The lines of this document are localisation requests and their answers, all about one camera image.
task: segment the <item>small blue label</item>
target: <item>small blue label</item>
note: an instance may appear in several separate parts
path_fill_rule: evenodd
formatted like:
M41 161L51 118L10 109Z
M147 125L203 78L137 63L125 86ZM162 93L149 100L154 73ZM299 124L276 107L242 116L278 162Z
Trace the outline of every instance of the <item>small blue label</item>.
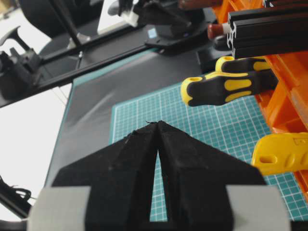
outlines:
M149 39L154 39L157 37L157 33L155 28L152 28L151 30L148 30Z

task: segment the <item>black 3d printed part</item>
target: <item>black 3d printed part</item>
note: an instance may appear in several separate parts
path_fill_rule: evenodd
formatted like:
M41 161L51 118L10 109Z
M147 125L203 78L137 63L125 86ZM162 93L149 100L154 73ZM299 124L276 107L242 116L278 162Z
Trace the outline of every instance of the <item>black 3d printed part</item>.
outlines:
M150 222L157 150L168 222ZM163 121L62 168L55 186L89 185L86 230L232 231L227 184L265 182L260 172Z

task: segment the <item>metal rod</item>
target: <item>metal rod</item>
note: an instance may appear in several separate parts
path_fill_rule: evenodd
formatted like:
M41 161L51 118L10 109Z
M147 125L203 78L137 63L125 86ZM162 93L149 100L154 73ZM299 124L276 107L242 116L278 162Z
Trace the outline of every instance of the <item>metal rod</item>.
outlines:
M54 53L45 55L44 57L42 57L42 65L51 63L55 60L58 60L60 58L68 56L68 55L77 54L80 51L85 50L86 48L90 48L90 47L95 46L97 44L107 42L107 41L109 41L113 38L116 38L118 36L121 36L123 34L129 33L131 31L135 31L135 30L138 30L138 29L140 29L140 27L134 28L132 26L123 26L123 27L119 28L117 31L110 32L110 33L105 34L103 36L92 37L90 41L85 42L78 47L74 47L74 48L71 48L69 50L65 48L65 49L56 51Z
M61 0L49 0L52 8L54 9L56 15L58 16L60 22L69 33L75 45L78 47L81 45L80 40L77 37L77 30L75 28L74 23L70 17L70 13L67 7L61 2Z

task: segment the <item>screwdriver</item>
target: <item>screwdriver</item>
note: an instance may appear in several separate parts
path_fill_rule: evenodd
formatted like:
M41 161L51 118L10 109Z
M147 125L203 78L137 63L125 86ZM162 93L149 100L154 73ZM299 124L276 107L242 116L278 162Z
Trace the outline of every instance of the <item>screwdriver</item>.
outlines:
M235 59L232 56L223 56L216 61L215 70L228 73L243 73L270 69L270 65L263 56Z
M270 134L260 139L251 164L263 175L308 169L308 133Z
M223 105L243 96L273 90L277 82L271 70L244 73L215 71L185 79L181 85L181 97L189 106Z

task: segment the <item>yellow plastic part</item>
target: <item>yellow plastic part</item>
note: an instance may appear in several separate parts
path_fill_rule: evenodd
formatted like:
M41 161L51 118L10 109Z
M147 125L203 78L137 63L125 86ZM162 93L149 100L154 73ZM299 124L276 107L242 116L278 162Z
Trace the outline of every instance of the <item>yellow plastic part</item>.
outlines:
M205 79L211 79L215 78L217 76L226 76L226 77L244 77L247 76L248 73L227 73L227 72L221 72L221 71L214 71L210 74L205 75Z
M234 93L234 94L229 95L226 98L226 102L230 102L232 100L235 100L237 98L240 98L240 97L245 96L245 95L250 95L250 94L251 94L251 91L249 91L249 90L238 92L238 93Z
M237 90L241 88L248 88L251 86L251 81L249 79L242 79L242 80L227 80L225 82L225 89L226 90Z
M215 70L221 71L221 67L225 62L233 61L234 58L232 56L222 56L216 61Z
M260 139L251 164L263 175L308 169L308 133L271 134Z
M181 84L181 97L183 102L188 105L188 102L192 100L193 98L187 93L187 87L190 83L201 81L202 77L190 77L185 79Z
M261 71L270 69L270 65L264 60L264 62L255 62L254 64L254 70Z

